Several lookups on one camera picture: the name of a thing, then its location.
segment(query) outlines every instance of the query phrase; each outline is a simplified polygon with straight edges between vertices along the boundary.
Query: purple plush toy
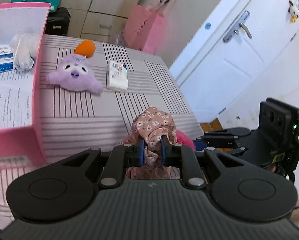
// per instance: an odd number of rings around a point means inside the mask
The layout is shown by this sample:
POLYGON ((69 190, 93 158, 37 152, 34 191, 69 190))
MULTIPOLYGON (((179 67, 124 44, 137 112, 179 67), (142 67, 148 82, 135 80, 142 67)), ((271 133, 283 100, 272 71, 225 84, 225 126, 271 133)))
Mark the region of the purple plush toy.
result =
POLYGON ((95 78, 88 59, 79 54, 70 54, 63 58, 57 69, 48 73, 46 81, 69 91, 89 90, 100 94, 104 90, 102 83, 95 78))

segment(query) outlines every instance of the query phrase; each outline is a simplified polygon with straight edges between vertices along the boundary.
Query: blue sticker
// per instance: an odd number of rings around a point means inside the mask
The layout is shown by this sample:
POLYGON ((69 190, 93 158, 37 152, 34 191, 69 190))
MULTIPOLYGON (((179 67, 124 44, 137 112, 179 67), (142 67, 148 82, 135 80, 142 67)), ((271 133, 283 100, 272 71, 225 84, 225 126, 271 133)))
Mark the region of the blue sticker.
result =
POLYGON ((211 24, 210 23, 206 23, 205 30, 209 30, 210 28, 211 28, 211 24))

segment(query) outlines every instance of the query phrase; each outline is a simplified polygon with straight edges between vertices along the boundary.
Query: striped tablecloth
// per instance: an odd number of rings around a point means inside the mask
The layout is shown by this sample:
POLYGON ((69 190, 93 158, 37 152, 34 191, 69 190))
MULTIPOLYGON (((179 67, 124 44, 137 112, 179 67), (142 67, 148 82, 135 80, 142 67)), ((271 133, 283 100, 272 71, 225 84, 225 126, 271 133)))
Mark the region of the striped tablecloth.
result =
MULTIPOLYGON (((130 132, 133 119, 150 106, 170 113, 177 129, 189 137, 203 134, 167 66, 155 55, 95 42, 96 52, 90 63, 96 78, 106 87, 108 61, 125 63, 129 87, 124 93, 105 89, 101 96, 96 96, 46 84, 47 73, 55 70, 57 63, 73 53, 81 41, 51 35, 44 38, 40 88, 47 164, 94 146, 111 150, 130 132)), ((0 170, 0 228, 13 221, 5 198, 7 186, 33 169, 36 167, 0 170)))

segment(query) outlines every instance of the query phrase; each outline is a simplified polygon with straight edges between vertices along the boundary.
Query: door handle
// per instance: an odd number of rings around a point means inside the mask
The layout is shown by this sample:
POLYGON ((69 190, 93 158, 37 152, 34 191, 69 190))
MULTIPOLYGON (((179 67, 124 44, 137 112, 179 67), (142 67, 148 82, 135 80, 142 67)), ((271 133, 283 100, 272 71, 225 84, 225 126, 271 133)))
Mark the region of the door handle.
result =
POLYGON ((251 36, 251 32, 249 31, 249 29, 247 28, 247 26, 244 23, 240 23, 239 26, 241 28, 243 28, 243 30, 246 32, 247 36, 252 39, 253 36, 251 36))
POLYGON ((99 24, 99 27, 101 28, 101 29, 110 29, 112 26, 111 25, 104 25, 104 24, 99 24))
POLYGON ((225 43, 228 43, 232 40, 232 38, 235 35, 239 35, 239 29, 243 28, 245 32, 247 33, 247 36, 251 39, 251 32, 248 30, 247 26, 244 24, 248 18, 251 16, 249 11, 245 11, 237 21, 232 25, 232 28, 229 28, 229 31, 226 33, 226 35, 223 38, 223 41, 225 43))

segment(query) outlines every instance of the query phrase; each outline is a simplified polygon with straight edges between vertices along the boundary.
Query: pink floral cloth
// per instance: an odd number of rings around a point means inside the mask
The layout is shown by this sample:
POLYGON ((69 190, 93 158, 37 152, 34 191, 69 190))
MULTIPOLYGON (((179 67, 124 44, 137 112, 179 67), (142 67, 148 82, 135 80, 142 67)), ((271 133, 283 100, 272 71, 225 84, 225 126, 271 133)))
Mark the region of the pink floral cloth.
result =
POLYGON ((147 143, 144 150, 145 164, 126 170, 129 179, 170 179, 170 168, 162 164, 161 137, 166 134, 170 143, 177 143, 176 125, 172 117, 155 107, 146 109, 137 116, 131 126, 131 132, 121 144, 135 144, 138 136, 142 136, 147 143))

